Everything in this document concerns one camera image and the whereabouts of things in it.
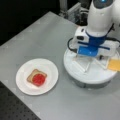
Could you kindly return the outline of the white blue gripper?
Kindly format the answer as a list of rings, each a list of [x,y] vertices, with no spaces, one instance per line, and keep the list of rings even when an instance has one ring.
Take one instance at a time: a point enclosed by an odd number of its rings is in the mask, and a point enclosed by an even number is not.
[[[111,37],[92,37],[86,32],[86,27],[78,27],[73,38],[69,40],[69,50],[83,56],[113,57],[120,41]]]

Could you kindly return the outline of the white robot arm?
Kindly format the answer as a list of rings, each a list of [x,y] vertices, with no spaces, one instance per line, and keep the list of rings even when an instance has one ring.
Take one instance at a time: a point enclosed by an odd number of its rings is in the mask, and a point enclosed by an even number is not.
[[[116,23],[120,23],[120,0],[92,0],[87,25],[77,28],[67,44],[69,50],[90,57],[114,56],[119,42],[108,34]]]

